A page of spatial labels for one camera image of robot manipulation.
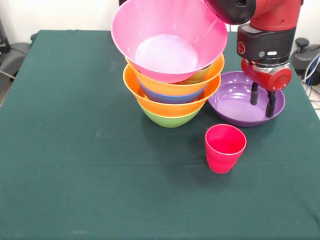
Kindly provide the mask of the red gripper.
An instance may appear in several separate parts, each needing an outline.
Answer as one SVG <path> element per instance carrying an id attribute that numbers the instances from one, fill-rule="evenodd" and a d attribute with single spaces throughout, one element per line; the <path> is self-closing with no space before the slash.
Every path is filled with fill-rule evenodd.
<path id="1" fill-rule="evenodd" d="M 258 102 L 259 86 L 268 91 L 268 104 L 265 116 L 271 118 L 274 115 L 276 105 L 275 91 L 285 88 L 292 79 L 293 73 L 290 69 L 290 64 L 285 63 L 272 67 L 260 67 L 243 58 L 241 69 L 253 81 L 250 94 L 251 105 L 255 106 Z"/>

